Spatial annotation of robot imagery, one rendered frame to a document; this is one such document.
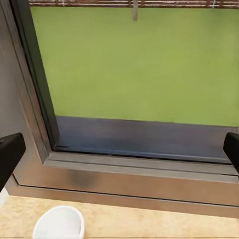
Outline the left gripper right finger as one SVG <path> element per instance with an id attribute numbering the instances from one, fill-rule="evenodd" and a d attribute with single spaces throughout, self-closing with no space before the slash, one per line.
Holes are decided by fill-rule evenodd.
<path id="1" fill-rule="evenodd" d="M 228 132 L 223 150 L 239 173 L 239 134 Z"/>

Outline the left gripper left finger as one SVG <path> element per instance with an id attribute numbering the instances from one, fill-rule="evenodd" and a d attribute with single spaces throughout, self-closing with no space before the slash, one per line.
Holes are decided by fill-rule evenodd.
<path id="1" fill-rule="evenodd" d="M 21 132 L 0 138 L 0 192 L 26 152 Z"/>

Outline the coffee cup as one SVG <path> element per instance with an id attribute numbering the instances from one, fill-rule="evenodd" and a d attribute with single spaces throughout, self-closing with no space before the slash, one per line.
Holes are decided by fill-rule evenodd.
<path id="1" fill-rule="evenodd" d="M 82 214 L 72 206 L 57 206 L 47 211 L 35 224 L 32 239 L 84 239 Z"/>

